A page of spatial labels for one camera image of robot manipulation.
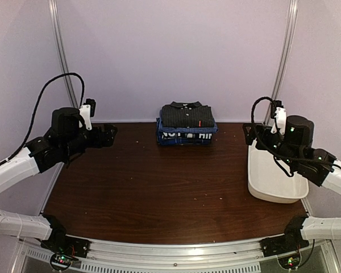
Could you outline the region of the blue checked shirt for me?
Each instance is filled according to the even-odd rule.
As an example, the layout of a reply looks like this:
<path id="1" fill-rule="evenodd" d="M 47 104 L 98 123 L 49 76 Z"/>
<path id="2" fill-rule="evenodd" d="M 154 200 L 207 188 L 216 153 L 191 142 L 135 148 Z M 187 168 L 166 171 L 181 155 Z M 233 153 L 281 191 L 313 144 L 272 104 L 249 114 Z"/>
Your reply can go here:
<path id="1" fill-rule="evenodd" d="M 218 126 L 214 123 L 213 127 L 165 127 L 162 123 L 161 118 L 156 118 L 157 131 L 161 133 L 191 133 L 191 134 L 214 134 L 218 132 Z"/>

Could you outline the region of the dark blue printed shirt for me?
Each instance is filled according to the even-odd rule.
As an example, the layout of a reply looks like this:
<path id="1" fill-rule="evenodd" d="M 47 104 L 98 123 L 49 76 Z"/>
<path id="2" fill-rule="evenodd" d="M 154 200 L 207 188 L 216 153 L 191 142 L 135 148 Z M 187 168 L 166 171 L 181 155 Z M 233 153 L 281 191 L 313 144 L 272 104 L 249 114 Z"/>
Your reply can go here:
<path id="1" fill-rule="evenodd" d="M 214 134 L 191 134 L 191 133 L 161 133 L 156 129 L 157 142 L 162 146 L 172 145 L 208 145 L 212 142 Z"/>

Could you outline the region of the dark striped long sleeve shirt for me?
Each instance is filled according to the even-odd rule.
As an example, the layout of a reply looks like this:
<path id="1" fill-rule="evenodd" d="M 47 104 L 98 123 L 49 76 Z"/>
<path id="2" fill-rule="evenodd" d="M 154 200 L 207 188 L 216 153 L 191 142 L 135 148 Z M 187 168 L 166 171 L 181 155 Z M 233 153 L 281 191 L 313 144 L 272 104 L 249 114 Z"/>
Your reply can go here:
<path id="1" fill-rule="evenodd" d="M 211 107 L 200 102 L 172 102 L 160 110 L 165 127 L 214 127 Z"/>

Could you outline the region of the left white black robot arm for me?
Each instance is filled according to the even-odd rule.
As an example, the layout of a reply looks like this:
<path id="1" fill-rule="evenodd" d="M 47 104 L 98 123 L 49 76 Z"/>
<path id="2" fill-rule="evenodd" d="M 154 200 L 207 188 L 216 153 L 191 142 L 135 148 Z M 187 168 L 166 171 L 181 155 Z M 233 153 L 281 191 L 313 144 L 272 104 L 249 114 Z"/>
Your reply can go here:
<path id="1" fill-rule="evenodd" d="M 110 147 L 117 128 L 93 125 L 91 105 L 54 110 L 44 136 L 26 142 L 14 156 L 0 162 L 0 194 L 19 182 L 44 173 L 58 163 L 71 164 L 88 148 Z M 0 235 L 48 240 L 59 253 L 70 248 L 65 229 L 53 216 L 28 216 L 0 209 Z"/>

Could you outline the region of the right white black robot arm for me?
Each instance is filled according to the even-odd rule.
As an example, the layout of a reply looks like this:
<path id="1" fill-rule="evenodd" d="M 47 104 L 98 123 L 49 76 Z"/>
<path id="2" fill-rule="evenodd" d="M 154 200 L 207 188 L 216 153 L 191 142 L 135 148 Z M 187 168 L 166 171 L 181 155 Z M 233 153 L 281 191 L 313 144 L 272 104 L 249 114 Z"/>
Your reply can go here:
<path id="1" fill-rule="evenodd" d="M 341 161 L 324 149 L 312 147 L 312 121 L 299 115 L 288 116 L 283 136 L 273 134 L 271 127 L 261 123 L 245 123 L 242 128 L 246 144 L 254 143 L 258 150 L 283 161 L 289 167 L 286 174 L 297 173 L 316 186 L 341 195 Z M 312 239 L 341 240 L 341 217 L 294 217 L 280 238 L 280 246 L 292 251 L 301 241 Z"/>

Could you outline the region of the white plastic bin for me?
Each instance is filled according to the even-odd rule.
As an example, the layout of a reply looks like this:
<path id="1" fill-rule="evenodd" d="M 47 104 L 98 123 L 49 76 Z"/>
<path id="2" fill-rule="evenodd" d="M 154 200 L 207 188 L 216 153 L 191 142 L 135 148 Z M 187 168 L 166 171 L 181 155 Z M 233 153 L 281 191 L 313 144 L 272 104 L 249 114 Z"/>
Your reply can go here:
<path id="1" fill-rule="evenodd" d="M 309 182 L 295 173 L 288 177 L 268 151 L 258 150 L 256 141 L 248 147 L 248 190 L 254 197 L 280 204 L 292 204 L 309 193 Z"/>

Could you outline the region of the left circuit board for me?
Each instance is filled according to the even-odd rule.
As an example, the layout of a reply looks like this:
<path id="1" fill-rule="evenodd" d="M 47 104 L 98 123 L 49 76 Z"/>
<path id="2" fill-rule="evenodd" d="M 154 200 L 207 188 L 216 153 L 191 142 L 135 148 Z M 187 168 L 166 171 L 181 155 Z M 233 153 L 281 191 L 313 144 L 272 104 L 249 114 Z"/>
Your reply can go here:
<path id="1" fill-rule="evenodd" d="M 53 254 L 49 260 L 49 264 L 52 268 L 58 271 L 68 269 L 72 263 L 73 259 L 63 254 Z"/>

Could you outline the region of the circuit board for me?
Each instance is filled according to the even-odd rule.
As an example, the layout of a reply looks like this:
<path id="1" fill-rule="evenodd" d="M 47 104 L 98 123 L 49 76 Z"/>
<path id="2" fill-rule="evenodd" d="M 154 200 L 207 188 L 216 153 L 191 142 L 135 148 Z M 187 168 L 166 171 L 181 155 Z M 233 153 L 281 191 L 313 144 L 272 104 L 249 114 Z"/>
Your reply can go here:
<path id="1" fill-rule="evenodd" d="M 299 255 L 279 257 L 278 264 L 285 270 L 295 270 L 301 264 L 301 257 Z"/>
<path id="2" fill-rule="evenodd" d="M 58 271 L 68 269 L 72 263 L 73 259 L 63 254 L 53 254 L 49 260 L 49 264 L 52 268 Z"/>

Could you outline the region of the right circuit board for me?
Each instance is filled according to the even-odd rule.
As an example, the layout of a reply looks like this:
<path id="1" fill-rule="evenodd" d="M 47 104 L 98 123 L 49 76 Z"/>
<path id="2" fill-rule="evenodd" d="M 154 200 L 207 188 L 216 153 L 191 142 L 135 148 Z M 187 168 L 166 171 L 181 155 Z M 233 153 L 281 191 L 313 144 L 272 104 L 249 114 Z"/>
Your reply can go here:
<path id="1" fill-rule="evenodd" d="M 295 270 L 301 264 L 301 257 L 299 255 L 279 257 L 278 264 L 285 270 Z"/>

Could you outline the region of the right aluminium frame post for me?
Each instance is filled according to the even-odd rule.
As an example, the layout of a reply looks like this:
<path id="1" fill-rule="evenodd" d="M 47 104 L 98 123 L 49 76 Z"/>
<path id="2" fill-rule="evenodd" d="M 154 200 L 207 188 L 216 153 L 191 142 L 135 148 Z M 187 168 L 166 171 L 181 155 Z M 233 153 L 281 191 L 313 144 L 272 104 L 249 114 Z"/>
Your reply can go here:
<path id="1" fill-rule="evenodd" d="M 281 50 L 280 61 L 276 73 L 275 83 L 272 89 L 272 100 L 277 100 L 280 94 L 280 90 L 282 87 L 282 82 L 285 76 L 288 58 L 290 54 L 290 50 L 292 48 L 294 33 L 297 24 L 297 17 L 298 17 L 298 1 L 297 0 L 290 0 L 289 1 L 289 8 L 288 14 L 286 18 L 286 28 L 285 28 L 285 35 L 284 41 Z"/>

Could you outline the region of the aluminium frame post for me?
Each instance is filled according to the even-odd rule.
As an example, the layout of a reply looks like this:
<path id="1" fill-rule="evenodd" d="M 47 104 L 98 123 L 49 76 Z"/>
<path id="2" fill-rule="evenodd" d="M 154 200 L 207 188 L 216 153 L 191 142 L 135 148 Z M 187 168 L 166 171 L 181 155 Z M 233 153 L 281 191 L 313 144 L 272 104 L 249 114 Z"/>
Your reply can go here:
<path id="1" fill-rule="evenodd" d="M 69 68 L 68 68 L 68 62 L 67 62 L 66 54 L 65 54 L 63 36 L 61 33 L 60 17 L 59 17 L 57 1 L 48 0 L 48 6 L 49 6 L 49 15 L 51 18 L 61 73 L 68 73 Z M 77 101 L 77 97 L 73 89 L 72 79 L 70 78 L 70 76 L 65 76 L 63 79 L 64 79 L 64 84 L 65 84 L 65 88 L 66 88 L 66 92 L 69 98 L 70 105 L 72 107 L 78 108 L 78 101 Z"/>
<path id="2" fill-rule="evenodd" d="M 297 0 L 290 0 L 289 1 L 289 8 L 288 14 L 286 18 L 286 28 L 285 28 L 285 35 L 284 41 L 281 50 L 280 61 L 276 73 L 275 83 L 272 89 L 272 100 L 277 100 L 280 94 L 280 90 L 282 87 L 282 82 L 285 76 L 288 58 L 290 54 L 290 50 L 292 48 L 294 33 L 297 24 L 297 17 L 298 17 L 298 1 Z"/>

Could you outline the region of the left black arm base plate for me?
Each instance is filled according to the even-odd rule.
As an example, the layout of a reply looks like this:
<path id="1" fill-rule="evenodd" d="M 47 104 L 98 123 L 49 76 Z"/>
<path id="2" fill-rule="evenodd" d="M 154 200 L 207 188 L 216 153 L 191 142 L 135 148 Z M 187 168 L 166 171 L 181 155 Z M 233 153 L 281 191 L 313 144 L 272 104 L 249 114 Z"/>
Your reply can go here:
<path id="1" fill-rule="evenodd" d="M 59 239 L 50 238 L 49 240 L 40 240 L 40 246 L 55 254 L 64 254 L 71 258 L 86 258 L 90 241 L 68 235 L 61 235 Z"/>

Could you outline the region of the front aluminium rail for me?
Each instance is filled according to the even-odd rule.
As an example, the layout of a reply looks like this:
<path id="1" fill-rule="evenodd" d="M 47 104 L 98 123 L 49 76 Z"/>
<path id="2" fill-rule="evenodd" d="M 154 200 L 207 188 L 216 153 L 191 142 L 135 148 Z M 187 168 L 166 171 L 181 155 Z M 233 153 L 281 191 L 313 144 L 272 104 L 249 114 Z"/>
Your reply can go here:
<path id="1" fill-rule="evenodd" d="M 143 245 L 87 239 L 86 258 L 72 258 L 66 270 L 49 264 L 53 255 L 38 242 L 19 244 L 12 272 L 339 272 L 332 246 L 333 239 L 312 239 L 296 252 L 264 257 L 260 241 L 264 238 L 226 243 L 191 245 Z M 299 255 L 301 264 L 285 270 L 278 258 Z"/>

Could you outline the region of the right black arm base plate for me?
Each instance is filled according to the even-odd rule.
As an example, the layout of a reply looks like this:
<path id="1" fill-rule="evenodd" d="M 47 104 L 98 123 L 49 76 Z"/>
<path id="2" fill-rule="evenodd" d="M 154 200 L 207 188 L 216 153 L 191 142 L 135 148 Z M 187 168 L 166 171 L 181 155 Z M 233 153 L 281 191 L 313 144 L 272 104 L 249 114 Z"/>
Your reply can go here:
<path id="1" fill-rule="evenodd" d="M 309 246 L 309 241 L 303 240 L 301 236 L 292 234 L 267 237 L 260 241 L 264 257 L 296 252 Z"/>

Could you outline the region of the left aluminium frame post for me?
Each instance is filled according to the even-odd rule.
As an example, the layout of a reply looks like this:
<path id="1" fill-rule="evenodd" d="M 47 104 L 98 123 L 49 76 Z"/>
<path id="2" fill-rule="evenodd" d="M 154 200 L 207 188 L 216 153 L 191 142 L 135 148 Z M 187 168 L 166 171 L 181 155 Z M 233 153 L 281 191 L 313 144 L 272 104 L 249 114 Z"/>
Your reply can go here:
<path id="1" fill-rule="evenodd" d="M 51 18 L 61 73 L 68 73 L 69 68 L 68 68 L 68 62 L 67 62 L 66 54 L 65 54 L 63 36 L 61 33 L 60 17 L 59 17 L 57 1 L 48 0 L 48 6 L 49 6 L 49 15 Z M 64 79 L 64 84 L 65 84 L 65 88 L 66 88 L 66 92 L 69 98 L 70 105 L 72 107 L 78 108 L 78 101 L 77 101 L 77 97 L 73 89 L 72 79 L 70 78 L 70 76 L 65 76 L 63 79 Z"/>

